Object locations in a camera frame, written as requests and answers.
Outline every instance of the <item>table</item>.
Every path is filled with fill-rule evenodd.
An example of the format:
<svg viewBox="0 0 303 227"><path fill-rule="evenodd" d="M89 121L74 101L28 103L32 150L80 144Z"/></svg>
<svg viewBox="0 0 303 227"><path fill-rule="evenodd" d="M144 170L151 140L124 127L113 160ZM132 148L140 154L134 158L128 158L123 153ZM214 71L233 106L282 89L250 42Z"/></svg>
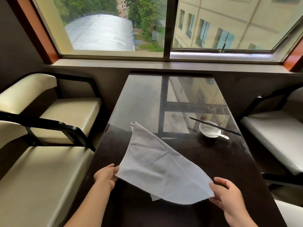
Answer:
<svg viewBox="0 0 303 227"><path fill-rule="evenodd" d="M285 222L266 183L258 172L241 136L207 138L199 122L215 122L238 131L233 116L212 77L129 75L99 146L70 210L78 208L94 183L94 173L111 163L118 165L131 138L130 122L137 121L184 157L201 167L211 178L227 178L242 191L252 219L259 227L282 227ZM158 200L123 180L112 191L103 227L200 227L228 226L222 210L208 200L177 205Z"/></svg>

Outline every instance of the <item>curved metal roof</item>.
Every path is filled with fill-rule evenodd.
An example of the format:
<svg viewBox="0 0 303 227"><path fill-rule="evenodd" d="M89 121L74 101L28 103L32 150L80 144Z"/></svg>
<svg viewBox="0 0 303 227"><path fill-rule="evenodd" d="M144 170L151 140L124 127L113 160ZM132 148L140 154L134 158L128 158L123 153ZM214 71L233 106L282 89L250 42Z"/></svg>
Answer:
<svg viewBox="0 0 303 227"><path fill-rule="evenodd" d="M132 22L118 16L86 16L65 30L76 50L135 51Z"/></svg>

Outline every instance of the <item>bowl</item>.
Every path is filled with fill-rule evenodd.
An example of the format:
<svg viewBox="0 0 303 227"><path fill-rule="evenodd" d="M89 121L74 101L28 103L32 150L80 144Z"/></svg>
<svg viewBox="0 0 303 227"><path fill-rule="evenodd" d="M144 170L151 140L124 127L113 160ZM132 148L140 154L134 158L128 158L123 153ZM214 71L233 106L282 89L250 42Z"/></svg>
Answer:
<svg viewBox="0 0 303 227"><path fill-rule="evenodd" d="M211 121L205 121L205 122L218 126L217 124L215 124L214 122L211 122ZM206 127L206 128L212 130L212 131L215 132L215 133L221 134L221 129L216 128L216 127L214 127L214 126L207 125L207 124L205 124L205 123L200 123L199 129L200 129L200 131L202 132L202 134L203 134L204 136L206 136L206 137L209 137L209 138L217 138L217 137L219 137L219 136L218 136L218 135L209 135L209 134L205 134L205 133L203 132L203 130L202 130L203 127Z"/></svg>

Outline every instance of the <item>building facade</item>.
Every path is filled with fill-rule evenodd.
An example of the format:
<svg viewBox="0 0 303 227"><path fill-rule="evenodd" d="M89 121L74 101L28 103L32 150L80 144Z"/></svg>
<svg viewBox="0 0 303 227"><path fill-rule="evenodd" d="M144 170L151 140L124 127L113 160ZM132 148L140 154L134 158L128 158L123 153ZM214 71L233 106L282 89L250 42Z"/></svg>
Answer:
<svg viewBox="0 0 303 227"><path fill-rule="evenodd" d="M119 17L128 19L128 7L125 0L117 0L117 9L119 11Z"/></svg>
<svg viewBox="0 0 303 227"><path fill-rule="evenodd" d="M271 50L302 13L303 0L179 0L173 46Z"/></svg>

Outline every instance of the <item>white ceramic spoon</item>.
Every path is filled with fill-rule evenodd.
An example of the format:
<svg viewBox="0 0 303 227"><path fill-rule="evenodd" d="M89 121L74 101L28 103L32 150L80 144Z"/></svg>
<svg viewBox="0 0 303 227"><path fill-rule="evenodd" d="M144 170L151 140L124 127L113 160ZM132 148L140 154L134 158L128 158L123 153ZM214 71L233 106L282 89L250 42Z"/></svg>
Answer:
<svg viewBox="0 0 303 227"><path fill-rule="evenodd" d="M222 135L222 134L219 134L219 133L215 133L214 131L210 130L210 129L207 128L207 127L203 127L202 130L203 130L203 132L204 132L205 134L208 134L208 135L218 135L218 136L221 136L221 137L223 137L223 138L225 138L225 139L227 139L227 140L229 139L228 136Z"/></svg>

